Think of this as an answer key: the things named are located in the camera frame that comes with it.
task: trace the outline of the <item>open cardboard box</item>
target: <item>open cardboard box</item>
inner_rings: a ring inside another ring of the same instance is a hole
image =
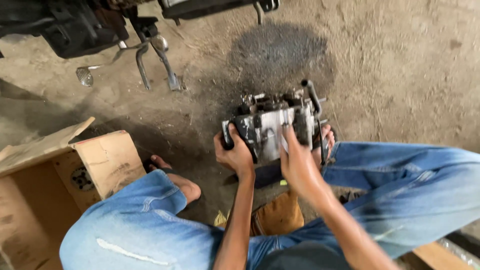
[[[81,214],[145,175],[125,131],[69,143],[94,120],[0,152],[0,255],[11,269],[61,269],[60,244]],[[83,166],[88,191],[72,180]]]

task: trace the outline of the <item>dirt floor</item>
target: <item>dirt floor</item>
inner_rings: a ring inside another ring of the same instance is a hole
[[[151,2],[140,14],[161,10]],[[88,136],[124,129],[142,158],[157,153],[196,182],[203,200],[183,215],[208,223],[230,208],[236,188],[216,164],[212,137],[245,93],[284,92],[309,78],[329,98],[324,112],[342,140],[480,152],[476,0],[284,0],[263,26],[251,6],[157,26],[182,91],[168,89],[152,49],[144,64],[153,90],[141,83],[134,52],[94,71],[87,88],[75,69],[106,62],[115,48],[64,60],[40,37],[0,40],[0,148],[95,116]],[[256,191],[254,207],[283,190]]]

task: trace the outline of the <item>jeans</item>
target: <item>jeans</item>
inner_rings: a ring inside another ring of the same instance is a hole
[[[480,218],[480,155],[428,145],[339,142],[322,168],[329,184],[369,190],[344,206],[391,258]],[[176,214],[186,198],[161,170],[90,207],[60,247],[65,270],[210,269],[223,229]],[[339,254],[321,218],[250,238],[247,269],[270,252],[316,241]]]

